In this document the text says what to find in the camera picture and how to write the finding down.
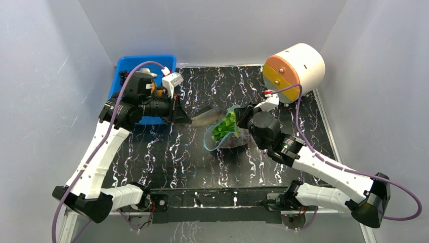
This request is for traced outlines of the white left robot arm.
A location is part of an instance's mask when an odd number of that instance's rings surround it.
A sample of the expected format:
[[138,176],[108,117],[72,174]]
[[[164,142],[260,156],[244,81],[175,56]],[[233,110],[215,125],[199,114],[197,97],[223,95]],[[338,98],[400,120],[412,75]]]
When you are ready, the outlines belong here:
[[112,188],[102,184],[118,149],[143,117],[159,117],[168,125],[191,123],[174,93],[182,82],[177,72],[165,75],[160,86],[151,73],[130,73],[121,90],[103,106],[93,139],[73,176],[64,186],[56,186],[52,196],[95,223],[123,207],[148,209],[148,187],[138,182]]

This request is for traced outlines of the clear zip top bag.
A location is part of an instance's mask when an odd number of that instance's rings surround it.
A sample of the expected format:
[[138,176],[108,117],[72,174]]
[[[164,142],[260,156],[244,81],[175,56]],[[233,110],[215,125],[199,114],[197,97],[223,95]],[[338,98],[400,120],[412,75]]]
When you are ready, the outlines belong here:
[[[239,108],[239,107],[240,107],[239,105],[233,105],[232,107],[230,107],[227,110],[227,114],[228,114],[229,111],[234,111],[235,112],[235,109]],[[220,123],[221,123],[221,121],[218,122],[218,123],[216,123],[216,124],[214,124],[214,125],[209,126],[208,129],[206,130],[205,134],[204,134],[203,146],[208,151],[214,151],[214,150],[218,150],[219,149],[218,146],[219,146],[219,143],[221,141],[216,142],[216,141],[213,140],[213,138],[212,138],[212,136],[213,136],[212,131],[215,128],[215,126],[217,126]],[[234,132],[229,132],[226,136],[231,135],[231,134],[234,134],[235,136],[238,136],[238,133],[239,133],[240,129],[241,128],[237,127],[237,125],[236,125],[235,131]]]

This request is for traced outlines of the green toy lettuce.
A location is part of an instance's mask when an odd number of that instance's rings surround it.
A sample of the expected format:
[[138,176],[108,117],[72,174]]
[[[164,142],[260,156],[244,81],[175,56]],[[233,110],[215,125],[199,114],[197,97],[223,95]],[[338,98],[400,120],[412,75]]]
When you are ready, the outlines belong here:
[[212,131],[214,141],[221,141],[229,132],[234,132],[236,127],[236,115],[234,111],[229,111],[220,124]]

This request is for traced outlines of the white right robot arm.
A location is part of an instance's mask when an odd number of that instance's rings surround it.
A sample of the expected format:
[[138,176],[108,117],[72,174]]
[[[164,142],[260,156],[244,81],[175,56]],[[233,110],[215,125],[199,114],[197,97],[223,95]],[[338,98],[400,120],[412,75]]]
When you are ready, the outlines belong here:
[[317,187],[293,181],[284,194],[292,210],[301,206],[318,206],[350,212],[359,223],[379,228],[391,198],[389,177],[383,173],[360,175],[312,150],[302,139],[280,129],[280,123],[269,112],[253,107],[235,108],[237,125],[249,130],[257,147],[273,161],[316,176],[330,184]]

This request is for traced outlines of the dark purple grape bunch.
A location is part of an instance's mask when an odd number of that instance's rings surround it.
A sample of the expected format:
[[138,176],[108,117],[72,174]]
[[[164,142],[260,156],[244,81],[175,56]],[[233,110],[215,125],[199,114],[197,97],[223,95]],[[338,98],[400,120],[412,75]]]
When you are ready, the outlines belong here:
[[247,129],[240,129],[238,136],[234,134],[225,136],[219,143],[219,149],[235,148],[249,144],[252,141],[252,135]]

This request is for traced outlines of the grey toy fish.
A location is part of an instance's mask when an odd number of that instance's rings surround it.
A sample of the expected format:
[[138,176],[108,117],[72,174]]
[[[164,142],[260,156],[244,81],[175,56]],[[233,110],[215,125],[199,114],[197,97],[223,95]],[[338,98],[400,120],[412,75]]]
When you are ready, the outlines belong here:
[[191,118],[191,123],[188,125],[179,125],[180,129],[186,126],[204,127],[211,126],[220,122],[227,114],[227,109],[221,107],[210,108],[199,115]]

